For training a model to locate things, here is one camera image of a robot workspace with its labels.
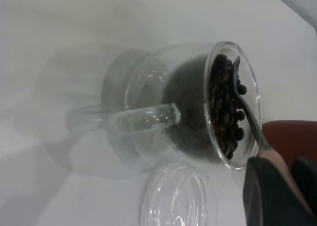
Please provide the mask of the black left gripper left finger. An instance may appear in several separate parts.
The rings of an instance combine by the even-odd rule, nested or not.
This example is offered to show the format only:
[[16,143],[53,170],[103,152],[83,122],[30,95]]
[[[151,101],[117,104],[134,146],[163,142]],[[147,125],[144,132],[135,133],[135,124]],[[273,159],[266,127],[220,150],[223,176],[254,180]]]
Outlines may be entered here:
[[317,219],[295,196],[280,171],[267,159],[248,159],[243,187],[248,226],[315,226]]

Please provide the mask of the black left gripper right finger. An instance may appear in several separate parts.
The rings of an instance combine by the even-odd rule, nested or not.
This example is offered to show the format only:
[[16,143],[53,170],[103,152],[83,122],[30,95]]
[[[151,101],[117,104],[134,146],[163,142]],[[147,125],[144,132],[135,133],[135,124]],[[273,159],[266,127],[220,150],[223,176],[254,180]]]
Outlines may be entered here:
[[317,187],[317,163],[306,157],[295,159],[291,174],[300,188]]

